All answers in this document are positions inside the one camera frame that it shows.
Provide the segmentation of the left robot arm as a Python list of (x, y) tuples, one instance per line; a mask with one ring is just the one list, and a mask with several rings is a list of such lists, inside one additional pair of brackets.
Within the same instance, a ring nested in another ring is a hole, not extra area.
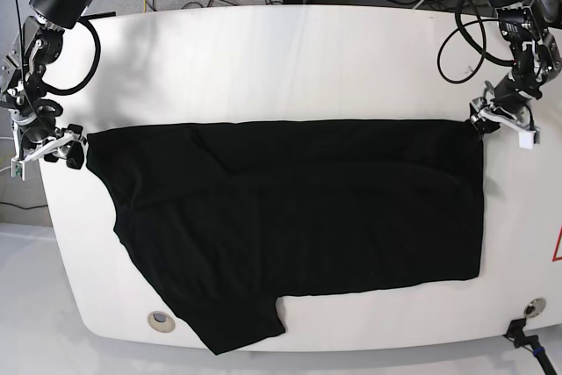
[(461, 11), (472, 0), (458, 0), (456, 31), (482, 59), (509, 69), (497, 84), (486, 83), (483, 94), (471, 101), (469, 120), (481, 134), (507, 126), (516, 130), (522, 141), (537, 144), (539, 128), (530, 103), (540, 99), (542, 87), (561, 72), (560, 48), (550, 30), (560, 20), (561, 0), (486, 1), (513, 57), (501, 60), (472, 38), (461, 18)]

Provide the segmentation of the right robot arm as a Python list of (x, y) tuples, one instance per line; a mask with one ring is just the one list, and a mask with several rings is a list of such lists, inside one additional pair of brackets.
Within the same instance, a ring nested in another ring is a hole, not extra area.
[[(11, 51), (1, 62), (1, 106), (11, 116), (15, 155), (8, 171), (13, 177), (26, 178), (31, 162), (63, 160), (71, 169), (84, 163), (87, 143), (83, 128), (69, 125), (59, 128), (56, 120), (63, 108), (51, 95), (67, 97), (84, 89), (91, 81), (101, 59), (101, 41), (92, 17), (85, 11), (93, 0), (30, 0), (33, 14), (21, 18), (18, 36)], [(77, 85), (61, 89), (44, 80), (47, 66), (60, 56), (63, 35), (75, 25), (91, 35), (94, 55), (90, 69)]]

